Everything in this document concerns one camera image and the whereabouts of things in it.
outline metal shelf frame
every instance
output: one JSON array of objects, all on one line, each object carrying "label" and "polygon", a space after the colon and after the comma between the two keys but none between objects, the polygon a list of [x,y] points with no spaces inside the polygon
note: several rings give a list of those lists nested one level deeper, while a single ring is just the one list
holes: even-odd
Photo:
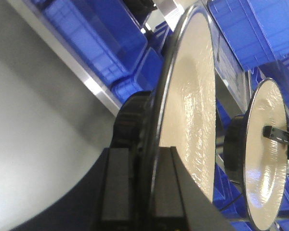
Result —
[{"label": "metal shelf frame", "polygon": [[121,102],[100,78],[82,61],[64,38],[30,0],[7,0],[32,29],[48,44],[83,84],[116,116]]}]

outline wire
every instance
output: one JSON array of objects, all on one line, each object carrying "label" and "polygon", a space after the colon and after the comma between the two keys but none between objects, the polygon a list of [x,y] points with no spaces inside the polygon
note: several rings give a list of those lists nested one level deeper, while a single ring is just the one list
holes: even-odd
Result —
[{"label": "wire", "polygon": [[229,204],[227,204],[225,207],[221,208],[220,211],[224,211],[225,209],[227,209],[230,205],[232,205],[234,202],[236,202],[240,197],[241,195],[243,195],[242,193],[237,196],[232,202],[230,202]]}]

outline gray floor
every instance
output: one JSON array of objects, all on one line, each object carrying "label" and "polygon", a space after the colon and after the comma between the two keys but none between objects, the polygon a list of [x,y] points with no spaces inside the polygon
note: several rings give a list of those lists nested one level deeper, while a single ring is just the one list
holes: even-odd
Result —
[{"label": "gray floor", "polygon": [[0,0],[0,231],[59,199],[109,145],[114,117]]}]

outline black bracket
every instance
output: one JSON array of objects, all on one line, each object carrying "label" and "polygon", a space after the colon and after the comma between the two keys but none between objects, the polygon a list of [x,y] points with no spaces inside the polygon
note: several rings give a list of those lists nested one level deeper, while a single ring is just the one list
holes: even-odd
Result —
[{"label": "black bracket", "polygon": [[263,136],[269,138],[278,143],[283,143],[289,147],[289,132],[284,131],[273,126],[264,126],[263,127]]}]

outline spool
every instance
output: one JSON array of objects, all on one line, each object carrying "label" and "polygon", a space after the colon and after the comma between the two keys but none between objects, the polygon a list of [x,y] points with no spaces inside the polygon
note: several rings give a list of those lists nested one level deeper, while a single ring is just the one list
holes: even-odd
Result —
[{"label": "spool", "polygon": [[260,231],[276,219],[287,173],[287,146],[264,137],[264,126],[287,130],[283,98],[270,78],[258,85],[245,115],[232,119],[224,140],[226,173],[240,185],[247,215]]}]

